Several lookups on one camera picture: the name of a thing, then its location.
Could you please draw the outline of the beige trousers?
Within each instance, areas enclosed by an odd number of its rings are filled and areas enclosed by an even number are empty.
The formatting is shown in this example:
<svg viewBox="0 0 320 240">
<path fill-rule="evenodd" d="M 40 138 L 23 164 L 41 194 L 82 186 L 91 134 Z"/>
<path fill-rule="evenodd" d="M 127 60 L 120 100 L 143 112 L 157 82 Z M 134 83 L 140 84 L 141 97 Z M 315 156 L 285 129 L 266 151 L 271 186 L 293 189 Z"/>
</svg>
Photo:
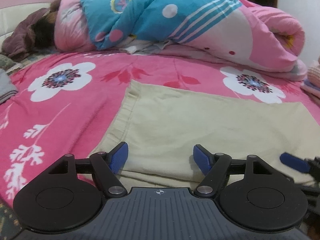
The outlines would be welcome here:
<svg viewBox="0 0 320 240">
<path fill-rule="evenodd" d="M 96 151 L 127 142 L 120 172 L 127 187 L 191 187 L 203 179 L 193 147 L 234 159 L 255 154 L 295 182 L 312 177 L 280 162 L 289 152 L 302 159 L 319 155 L 319 124 L 302 103 L 260 103 L 132 81 L 120 110 Z"/>
</svg>

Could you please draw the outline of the stack of folded clothes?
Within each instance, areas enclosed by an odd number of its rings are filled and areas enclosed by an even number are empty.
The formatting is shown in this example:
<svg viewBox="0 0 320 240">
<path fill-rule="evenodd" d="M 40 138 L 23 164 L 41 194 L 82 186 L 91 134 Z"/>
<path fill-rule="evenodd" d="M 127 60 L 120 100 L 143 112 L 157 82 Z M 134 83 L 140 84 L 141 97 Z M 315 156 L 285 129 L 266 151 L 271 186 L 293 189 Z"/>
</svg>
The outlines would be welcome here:
<svg viewBox="0 0 320 240">
<path fill-rule="evenodd" d="M 308 68 L 306 78 L 301 83 L 300 88 L 315 101 L 319 101 L 319 59 Z"/>
</svg>

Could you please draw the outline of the pink floral blanket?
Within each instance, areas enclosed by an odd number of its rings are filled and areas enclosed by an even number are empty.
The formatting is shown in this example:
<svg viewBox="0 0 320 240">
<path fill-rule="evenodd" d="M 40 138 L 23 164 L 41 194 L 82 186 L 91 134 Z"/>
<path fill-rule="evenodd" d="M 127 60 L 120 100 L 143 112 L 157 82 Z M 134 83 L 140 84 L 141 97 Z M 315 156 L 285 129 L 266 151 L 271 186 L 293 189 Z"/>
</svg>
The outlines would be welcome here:
<svg viewBox="0 0 320 240">
<path fill-rule="evenodd" d="M 300 84 L 223 62 L 109 53 L 53 55 L 15 73 L 18 93 L 1 105 L 1 239 L 314 239 L 319 188 L 293 180 L 308 209 L 299 226 L 257 232 L 231 222 L 211 198 L 191 187 L 134 186 L 105 200 L 88 223 L 61 233 L 22 226 L 16 194 L 65 154 L 97 152 L 132 81 L 260 103 L 302 103 L 319 124 L 319 108 Z"/>
</svg>

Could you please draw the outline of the grey folded garment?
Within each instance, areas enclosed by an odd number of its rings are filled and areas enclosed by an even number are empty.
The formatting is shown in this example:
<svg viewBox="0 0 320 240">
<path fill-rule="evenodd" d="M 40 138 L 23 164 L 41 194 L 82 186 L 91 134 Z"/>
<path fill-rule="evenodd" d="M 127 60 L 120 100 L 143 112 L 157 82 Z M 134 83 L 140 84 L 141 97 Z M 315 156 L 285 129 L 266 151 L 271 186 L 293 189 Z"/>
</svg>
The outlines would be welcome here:
<svg viewBox="0 0 320 240">
<path fill-rule="evenodd" d="M 12 83 L 11 79 L 5 72 L 1 69 L 0 73 L 0 104 L 5 103 L 12 96 L 15 96 L 18 93 L 18 89 Z"/>
</svg>

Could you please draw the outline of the green leaf-pattern pillow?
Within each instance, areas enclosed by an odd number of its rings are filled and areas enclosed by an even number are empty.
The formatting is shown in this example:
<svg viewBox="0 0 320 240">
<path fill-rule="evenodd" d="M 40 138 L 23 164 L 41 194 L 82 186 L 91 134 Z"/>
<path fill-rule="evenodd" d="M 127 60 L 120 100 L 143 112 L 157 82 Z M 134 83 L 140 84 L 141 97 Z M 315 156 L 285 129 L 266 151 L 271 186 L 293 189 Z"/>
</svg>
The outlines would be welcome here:
<svg viewBox="0 0 320 240">
<path fill-rule="evenodd" d="M 13 61 L 7 56 L 0 54 L 0 68 L 8 75 L 14 74 L 23 68 L 23 65 Z"/>
</svg>

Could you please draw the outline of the maroon fleece garment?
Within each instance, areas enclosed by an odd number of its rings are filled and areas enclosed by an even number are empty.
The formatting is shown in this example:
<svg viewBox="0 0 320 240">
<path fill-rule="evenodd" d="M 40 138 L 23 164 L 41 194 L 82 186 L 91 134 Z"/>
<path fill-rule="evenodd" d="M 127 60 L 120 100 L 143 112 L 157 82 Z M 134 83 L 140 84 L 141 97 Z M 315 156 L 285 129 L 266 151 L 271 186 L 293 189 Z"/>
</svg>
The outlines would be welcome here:
<svg viewBox="0 0 320 240">
<path fill-rule="evenodd" d="M 20 22 L 11 36 L 2 43 L 1 53 L 14 61 L 22 61 L 31 53 L 41 50 L 34 47 L 35 34 L 31 26 L 49 12 L 59 10 L 61 0 L 55 0 L 48 8 L 41 8 Z"/>
</svg>

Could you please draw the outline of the person lying in bed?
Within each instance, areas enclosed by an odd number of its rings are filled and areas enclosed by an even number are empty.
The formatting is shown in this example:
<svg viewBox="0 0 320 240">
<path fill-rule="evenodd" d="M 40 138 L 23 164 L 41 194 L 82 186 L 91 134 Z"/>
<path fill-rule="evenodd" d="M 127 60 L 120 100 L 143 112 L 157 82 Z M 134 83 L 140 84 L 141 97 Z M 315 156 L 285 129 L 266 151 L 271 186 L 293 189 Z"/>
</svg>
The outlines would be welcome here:
<svg viewBox="0 0 320 240">
<path fill-rule="evenodd" d="M 41 17 L 31 28 L 35 34 L 34 47 L 44 49 L 54 45 L 54 30 L 57 11 L 49 12 Z"/>
</svg>

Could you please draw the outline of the pink and blue quilt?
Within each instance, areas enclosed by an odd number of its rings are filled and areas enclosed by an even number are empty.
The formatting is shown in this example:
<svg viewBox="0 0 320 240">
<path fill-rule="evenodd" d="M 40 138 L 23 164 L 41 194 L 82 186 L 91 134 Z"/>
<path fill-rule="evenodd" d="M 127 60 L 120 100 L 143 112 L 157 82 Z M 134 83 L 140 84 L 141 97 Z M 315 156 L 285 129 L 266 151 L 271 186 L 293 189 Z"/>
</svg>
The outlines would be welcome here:
<svg viewBox="0 0 320 240">
<path fill-rule="evenodd" d="M 61 0 L 54 27 L 63 52 L 222 59 L 291 81 L 306 76 L 304 42 L 294 17 L 248 0 Z"/>
</svg>

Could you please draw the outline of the white padded headboard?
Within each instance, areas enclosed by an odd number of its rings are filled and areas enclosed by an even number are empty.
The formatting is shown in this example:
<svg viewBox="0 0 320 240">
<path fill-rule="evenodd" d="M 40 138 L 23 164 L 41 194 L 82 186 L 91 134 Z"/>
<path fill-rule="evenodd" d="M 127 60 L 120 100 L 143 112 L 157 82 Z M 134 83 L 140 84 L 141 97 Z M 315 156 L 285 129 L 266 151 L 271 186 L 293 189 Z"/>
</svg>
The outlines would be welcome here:
<svg viewBox="0 0 320 240">
<path fill-rule="evenodd" d="M 31 13 L 50 6 L 54 0 L 1 0 L 1 45 Z"/>
</svg>

